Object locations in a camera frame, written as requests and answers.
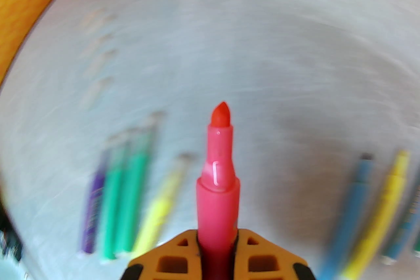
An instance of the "blue marker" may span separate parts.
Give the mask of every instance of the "blue marker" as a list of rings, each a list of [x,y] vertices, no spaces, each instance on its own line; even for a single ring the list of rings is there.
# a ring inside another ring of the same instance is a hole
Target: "blue marker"
[[[414,196],[401,217],[401,220],[391,235],[387,247],[382,253],[382,263],[393,265],[401,254],[404,246],[408,243],[410,234],[420,216],[420,173],[417,177]]]
[[[338,223],[332,245],[326,256],[318,280],[333,280],[342,270],[363,212],[369,192],[370,172],[372,171],[372,155],[363,153],[357,167],[357,173],[347,195],[345,208]]]

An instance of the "red marker tip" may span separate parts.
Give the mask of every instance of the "red marker tip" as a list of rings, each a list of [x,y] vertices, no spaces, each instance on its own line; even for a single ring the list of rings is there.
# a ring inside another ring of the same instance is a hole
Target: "red marker tip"
[[[212,127],[229,127],[231,125],[231,111],[229,106],[222,101],[213,111],[211,115]]]

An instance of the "purple marker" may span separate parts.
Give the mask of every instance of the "purple marker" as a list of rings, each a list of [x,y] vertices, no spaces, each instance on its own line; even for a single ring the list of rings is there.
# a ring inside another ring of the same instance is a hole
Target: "purple marker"
[[[95,251],[96,230],[99,222],[99,212],[102,205],[102,190],[105,183],[105,174],[109,162],[109,150],[105,150],[100,158],[99,167],[90,189],[87,201],[86,217],[84,220],[83,234],[81,241],[81,252],[92,254]]]

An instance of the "red marker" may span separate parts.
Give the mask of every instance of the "red marker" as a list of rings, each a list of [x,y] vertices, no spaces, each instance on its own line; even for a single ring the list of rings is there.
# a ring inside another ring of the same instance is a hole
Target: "red marker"
[[[225,102],[207,128],[207,159],[197,180],[198,243],[203,280],[228,280],[238,234],[240,181],[232,162],[233,127]]]

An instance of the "teal marker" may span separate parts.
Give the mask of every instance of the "teal marker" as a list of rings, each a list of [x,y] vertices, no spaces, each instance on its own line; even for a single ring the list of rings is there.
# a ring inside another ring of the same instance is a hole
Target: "teal marker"
[[[414,244],[414,255],[420,258],[420,234],[417,236],[416,244]]]
[[[351,250],[357,234],[357,227],[369,193],[370,173],[373,160],[364,153],[359,161],[357,173],[351,184],[343,214],[337,225],[330,250],[327,253],[318,280],[334,280],[342,270],[343,263]]]
[[[159,114],[155,113],[150,116],[145,127],[130,132],[130,151],[123,176],[115,253],[129,253],[133,248],[147,168],[159,119]]]
[[[123,171],[126,166],[128,144],[126,136],[117,137],[111,149],[110,166],[105,175],[102,196],[102,212],[99,222],[99,246],[101,261],[114,260],[117,217],[119,211],[120,191]]]
[[[385,265],[393,265],[398,260],[402,250],[410,239],[420,216],[420,173],[416,180],[416,189],[411,198],[411,202],[402,215],[400,222],[391,235],[389,243],[385,247],[382,254],[382,263]]]

